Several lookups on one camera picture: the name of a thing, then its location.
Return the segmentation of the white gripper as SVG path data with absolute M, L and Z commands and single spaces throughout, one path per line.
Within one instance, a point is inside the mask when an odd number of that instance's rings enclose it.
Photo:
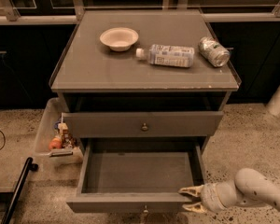
M 208 183 L 200 186 L 184 187 L 178 191 L 179 194 L 187 194 L 192 197 L 200 197 L 201 201 L 192 204 L 183 204 L 182 208 L 185 211 L 203 214 L 207 210 L 217 213 L 226 209 L 217 193 L 217 184 Z

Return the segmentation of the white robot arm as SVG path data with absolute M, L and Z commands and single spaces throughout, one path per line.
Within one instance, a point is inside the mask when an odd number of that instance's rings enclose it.
M 207 211 L 217 213 L 234 206 L 264 205 L 269 205 L 280 212 L 280 188 L 266 176 L 250 168 L 239 170 L 234 179 L 184 187 L 178 193 L 199 198 L 196 203 L 182 205 L 184 210 L 195 213 Z

